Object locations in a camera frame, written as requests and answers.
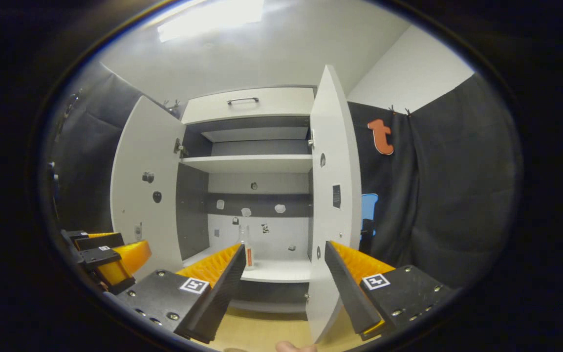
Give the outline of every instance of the drawer handle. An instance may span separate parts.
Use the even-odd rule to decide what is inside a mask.
[[[254,96],[253,98],[230,99],[227,101],[227,105],[231,105],[232,102],[237,102],[238,100],[252,100],[252,99],[255,100],[256,103],[260,101],[260,98]]]

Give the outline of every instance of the wooden floor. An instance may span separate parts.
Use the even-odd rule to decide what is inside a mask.
[[[340,352],[371,340],[362,341],[353,332],[343,308],[317,348],[319,352]],[[275,343],[279,341],[290,341],[298,348],[311,345],[305,314],[268,314],[230,308],[215,340],[207,346],[222,352],[275,352]]]

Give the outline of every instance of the blue object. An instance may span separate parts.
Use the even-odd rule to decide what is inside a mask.
[[[362,194],[362,219],[375,221],[375,204],[379,196],[374,193]],[[377,234],[377,229],[373,230],[373,236]]]

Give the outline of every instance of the open cabinet door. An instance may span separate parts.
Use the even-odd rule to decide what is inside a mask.
[[[179,153],[173,150],[185,131],[186,125],[141,96],[116,148],[110,185],[112,227],[125,243],[145,239],[152,250],[152,257],[134,275],[137,279],[156,269],[182,268],[175,214]],[[153,174],[151,183],[143,181],[145,172]]]
[[[351,113],[333,67],[327,65],[310,114],[314,223],[310,295],[306,312],[313,341],[319,342],[342,303],[325,263],[325,243],[360,245],[362,187]]]

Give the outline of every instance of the ceiling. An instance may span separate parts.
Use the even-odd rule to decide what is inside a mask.
[[[260,22],[164,43],[156,24],[140,27],[98,59],[159,102],[247,87],[318,85],[326,64],[349,94],[409,26],[361,0],[264,0]]]

